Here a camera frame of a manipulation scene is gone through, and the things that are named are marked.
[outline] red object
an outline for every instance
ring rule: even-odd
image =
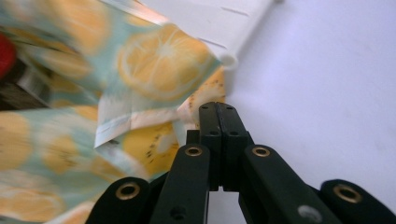
[[[17,59],[14,45],[0,35],[0,79],[12,68]]]

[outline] white surface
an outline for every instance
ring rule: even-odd
[[[396,1],[288,0],[252,40],[228,103],[255,142],[313,187],[342,178],[396,213]],[[211,193],[208,223],[244,223],[236,199]]]
[[[227,71],[274,0],[141,0],[205,42]]]

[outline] crumpled fabric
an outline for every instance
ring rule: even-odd
[[[224,101],[205,44],[108,2],[0,2],[0,32],[51,90],[50,108],[0,112],[1,224],[84,223],[112,182],[168,171],[198,107]]]

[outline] white table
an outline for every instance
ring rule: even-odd
[[[287,0],[251,40],[227,103],[255,142],[307,184],[345,179],[396,213],[396,1]],[[209,224],[244,221],[236,193],[210,194]]]

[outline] metal grommet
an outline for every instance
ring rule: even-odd
[[[121,185],[117,191],[116,196],[121,200],[130,200],[139,194],[140,187],[135,182],[128,182]]]
[[[259,157],[267,157],[271,154],[270,150],[265,147],[254,147],[253,154]]]
[[[185,152],[188,156],[199,156],[202,154],[202,150],[198,147],[189,147]]]
[[[352,187],[339,184],[332,189],[338,197],[349,203],[359,203],[362,200],[361,195]]]

